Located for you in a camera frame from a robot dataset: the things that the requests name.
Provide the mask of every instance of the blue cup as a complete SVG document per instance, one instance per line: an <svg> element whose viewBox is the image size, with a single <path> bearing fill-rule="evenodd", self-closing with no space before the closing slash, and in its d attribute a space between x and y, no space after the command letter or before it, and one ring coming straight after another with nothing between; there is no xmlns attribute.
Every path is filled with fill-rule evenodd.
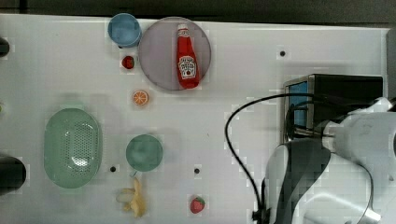
<svg viewBox="0 0 396 224"><path fill-rule="evenodd" d="M110 38L121 48L136 46L142 37L142 29L137 19L128 13L121 13L110 20L107 27Z"/></svg>

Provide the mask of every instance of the red ketchup bottle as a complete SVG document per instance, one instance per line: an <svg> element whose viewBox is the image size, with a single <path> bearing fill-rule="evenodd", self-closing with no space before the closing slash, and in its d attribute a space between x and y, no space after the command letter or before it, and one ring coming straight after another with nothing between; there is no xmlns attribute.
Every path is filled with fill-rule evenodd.
<svg viewBox="0 0 396 224"><path fill-rule="evenodd" d="M177 27L177 77L184 89L195 88L201 79L187 24Z"/></svg>

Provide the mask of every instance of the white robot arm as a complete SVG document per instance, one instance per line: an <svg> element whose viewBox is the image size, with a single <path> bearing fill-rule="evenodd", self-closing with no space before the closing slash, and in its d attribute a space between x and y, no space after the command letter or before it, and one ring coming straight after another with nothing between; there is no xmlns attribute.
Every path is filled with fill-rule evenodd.
<svg viewBox="0 0 396 224"><path fill-rule="evenodd" d="M386 98L330 122L322 139L279 146L267 165L273 224L396 221L396 113Z"/></svg>

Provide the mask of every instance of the green basket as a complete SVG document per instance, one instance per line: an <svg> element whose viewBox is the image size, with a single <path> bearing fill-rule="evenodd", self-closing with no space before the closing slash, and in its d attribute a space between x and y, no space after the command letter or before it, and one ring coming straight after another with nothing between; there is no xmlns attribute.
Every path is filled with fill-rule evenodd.
<svg viewBox="0 0 396 224"><path fill-rule="evenodd" d="M66 108L52 116L44 143L44 168L50 180L62 188L80 188L93 179L101 160L102 134L91 115Z"/></svg>

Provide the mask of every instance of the strawberry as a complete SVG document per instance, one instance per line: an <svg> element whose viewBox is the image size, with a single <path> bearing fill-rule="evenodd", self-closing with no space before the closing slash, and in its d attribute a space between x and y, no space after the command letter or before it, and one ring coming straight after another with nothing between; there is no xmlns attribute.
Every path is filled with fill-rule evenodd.
<svg viewBox="0 0 396 224"><path fill-rule="evenodd" d="M200 213L205 208L205 201L201 197L196 197L192 200L190 210L192 213Z"/></svg>
<svg viewBox="0 0 396 224"><path fill-rule="evenodd" d="M122 66L126 69L132 69L134 68L134 58L132 56L126 56L122 60Z"/></svg>

